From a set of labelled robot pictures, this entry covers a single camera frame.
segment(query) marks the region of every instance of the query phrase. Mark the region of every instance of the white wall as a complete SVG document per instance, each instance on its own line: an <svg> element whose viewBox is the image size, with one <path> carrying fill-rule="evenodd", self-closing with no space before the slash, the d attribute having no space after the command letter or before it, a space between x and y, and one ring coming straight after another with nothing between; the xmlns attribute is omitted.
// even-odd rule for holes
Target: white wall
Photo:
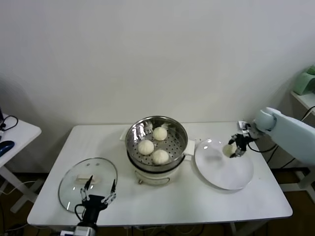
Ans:
<svg viewBox="0 0 315 236"><path fill-rule="evenodd" d="M0 2L0 104L43 133L10 166L49 171L71 127L162 114L250 119L315 61L312 0Z"/></svg>

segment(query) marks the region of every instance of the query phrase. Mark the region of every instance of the cable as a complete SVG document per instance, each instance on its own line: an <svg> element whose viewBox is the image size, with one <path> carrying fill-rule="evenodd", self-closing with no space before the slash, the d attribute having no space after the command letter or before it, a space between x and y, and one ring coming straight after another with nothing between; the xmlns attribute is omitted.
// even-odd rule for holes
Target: cable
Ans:
<svg viewBox="0 0 315 236"><path fill-rule="evenodd" d="M9 195L9 194L11 194L15 189L17 189L18 187L24 185L25 183L35 183L35 182L36 182L36 181L26 181L26 182L24 182L24 183L21 183L21 184L18 185L17 187L13 188L13 189L12 189L10 192L8 192L8 193L2 192L2 191L0 191L0 192L3 193L4 195Z"/></svg>
<svg viewBox="0 0 315 236"><path fill-rule="evenodd" d="M23 225L23 226L21 226L21 227L18 227L18 228L15 228L15 229L10 229L10 230L7 230L6 232L22 229L22 228L24 228L24 227L27 226L27 225L28 225L28 224L26 223L25 225Z"/></svg>
<svg viewBox="0 0 315 236"><path fill-rule="evenodd" d="M83 205L82 205L82 204L77 204L77 205L74 207L74 213L75 213L75 215L78 217L78 219L79 219L80 221L82 221L81 217L79 216L79 214L78 214L78 212L77 212L77 207L83 207Z"/></svg>
<svg viewBox="0 0 315 236"><path fill-rule="evenodd" d="M5 233L5 221L4 221L4 211L2 203L0 202L1 214L2 214L2 232Z"/></svg>
<svg viewBox="0 0 315 236"><path fill-rule="evenodd" d="M204 229L205 229L205 225L202 225L201 231L200 231L199 233L197 233L195 236L200 236L200 235L202 235Z"/></svg>
<svg viewBox="0 0 315 236"><path fill-rule="evenodd" d="M305 114L303 115L301 121L303 121L309 114L308 113L311 113L312 112L312 109L315 108L315 106L312 106L310 107L306 112Z"/></svg>
<svg viewBox="0 0 315 236"><path fill-rule="evenodd" d="M306 119L306 117L308 117L309 114L312 113L312 109L313 109L313 108L315 108L315 106L310 107L310 108L304 113L304 115L303 115L303 117L301 118L300 121L304 121L304 120ZM270 162L271 158L274 156L274 154L275 154L276 150L278 149L278 147L279 147L279 146L277 145L277 147L274 149L274 151L273 151L272 154L270 155L270 157L269 157L267 163ZM284 166L280 167L280 169L282 169L283 167L285 167L285 166L287 166L288 164L290 164L293 160L294 160L294 159L292 159L291 161L289 161L288 163L286 163Z"/></svg>
<svg viewBox="0 0 315 236"><path fill-rule="evenodd" d="M138 229L140 231L152 230L152 229L156 229L156 228L158 228L158 227L150 227L150 228L146 228L146 229L141 229L141 228L136 227L136 229Z"/></svg>
<svg viewBox="0 0 315 236"><path fill-rule="evenodd" d="M275 152L276 152L276 150L278 149L278 145L277 145L277 147L275 148L275 150L272 152L272 154L270 155L270 157L269 157L269 159L268 159L268 161L267 161L267 164L270 162L270 160L271 160L271 158L274 156L274 154L275 154Z"/></svg>
<svg viewBox="0 0 315 236"><path fill-rule="evenodd" d="M179 229L177 229L177 227L175 227L176 231L180 232L183 235L189 235L195 228L196 228L196 226L194 226L191 230L189 230L187 232L182 232Z"/></svg>
<svg viewBox="0 0 315 236"><path fill-rule="evenodd" d="M6 126L6 125L5 125L5 121L6 121L6 119L8 119L8 118L15 118L15 119L16 119L15 125L11 126L10 128L4 129L5 126ZM17 126L18 123L19 123L19 119L18 119L17 117L15 117L15 116L7 116L7 117L4 118L4 120L1 122L1 124L0 124L0 129L1 129L2 131L8 131L9 129L12 129L12 128L14 128L15 126Z"/></svg>
<svg viewBox="0 0 315 236"><path fill-rule="evenodd" d="M280 169L282 169L282 168L284 168L284 167L286 167L288 164L290 164L292 161L294 161L295 160L295 158L293 158L292 160L290 160L288 163L286 163L284 166L282 166L282 167L280 167Z"/></svg>
<svg viewBox="0 0 315 236"><path fill-rule="evenodd" d="M255 151L255 152L260 152L260 153L269 152L269 151L271 151L272 149L274 149L276 146L277 146L277 145L275 144L274 146L272 146L271 148L269 148L269 149L267 149L267 150L265 150L265 151L258 151L258 150L253 149L253 148L250 146L250 144L248 143L248 147L250 148L250 150Z"/></svg>

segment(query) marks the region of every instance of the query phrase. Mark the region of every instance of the steamed bun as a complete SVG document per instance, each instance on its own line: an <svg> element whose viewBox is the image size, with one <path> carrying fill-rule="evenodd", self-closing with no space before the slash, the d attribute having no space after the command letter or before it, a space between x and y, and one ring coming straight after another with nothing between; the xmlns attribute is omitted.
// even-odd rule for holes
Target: steamed bun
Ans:
<svg viewBox="0 0 315 236"><path fill-rule="evenodd" d="M150 140L143 140L138 144L138 151L142 155L149 155L154 151L154 144Z"/></svg>
<svg viewBox="0 0 315 236"><path fill-rule="evenodd" d="M152 161L156 165L165 164L169 158L168 153L161 149L156 150L155 152L153 152L152 155L153 155Z"/></svg>
<svg viewBox="0 0 315 236"><path fill-rule="evenodd" d="M153 138L162 141L167 137L167 130L163 127L158 127L153 130Z"/></svg>

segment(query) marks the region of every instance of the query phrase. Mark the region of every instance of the white table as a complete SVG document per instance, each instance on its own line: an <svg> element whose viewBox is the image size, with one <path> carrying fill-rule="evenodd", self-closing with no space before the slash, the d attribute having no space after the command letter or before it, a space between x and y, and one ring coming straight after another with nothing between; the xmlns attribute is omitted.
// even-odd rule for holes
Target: white table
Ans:
<svg viewBox="0 0 315 236"><path fill-rule="evenodd" d="M297 95L291 92L291 95L296 98L306 109L315 106L315 94L309 93L305 95ZM315 108L312 110L312 115L315 115ZM315 181L315 167L309 167L310 173L305 176L302 171L296 171L296 176L300 179L298 183L281 184L280 187L283 192L307 191L310 198L315 203L315 191L311 184Z"/></svg>
<svg viewBox="0 0 315 236"><path fill-rule="evenodd" d="M5 121L6 128L9 128L15 124L14 118L8 118ZM11 160L18 152L25 148L31 141L33 141L38 135L40 135L40 128L19 120L16 127L5 131L2 135L0 142L11 140L15 143L14 147L8 151L6 154L0 157L0 175L5 178L14 187L23 193L17 203L11 208L11 211L16 213L21 206L27 201L35 202L37 194L34 193L42 184L42 180L37 180L30 189L28 189L11 171L9 171L4 165ZM0 190L3 191L6 187L7 182L5 182Z"/></svg>
<svg viewBox="0 0 315 236"><path fill-rule="evenodd" d="M189 138L227 142L236 122L183 124ZM266 220L289 217L292 209L260 153L248 151L254 165L251 183L239 191L218 189L199 174L194 161L180 165L179 178L162 187L139 185L119 141L129 125L83 125L73 128L28 216L37 226L75 226L75 214L58 199L64 174L91 157L111 160L118 170L117 198L99 215L99 226L173 225ZM238 235L247 235L265 221L254 221Z"/></svg>
<svg viewBox="0 0 315 236"><path fill-rule="evenodd" d="M315 106L315 94L309 93L305 95L297 95L295 92L291 92L291 95L295 97L306 109Z"/></svg>

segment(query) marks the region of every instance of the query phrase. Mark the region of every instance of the white plate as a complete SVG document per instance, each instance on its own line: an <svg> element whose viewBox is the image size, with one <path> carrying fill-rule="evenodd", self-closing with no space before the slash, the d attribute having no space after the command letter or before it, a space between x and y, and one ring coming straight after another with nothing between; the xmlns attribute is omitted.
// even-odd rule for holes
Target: white plate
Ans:
<svg viewBox="0 0 315 236"><path fill-rule="evenodd" d="M246 154L228 158L222 152L223 146L223 142L213 139L202 141L195 152L197 168L217 187L228 190L242 189L252 180L252 160Z"/></svg>

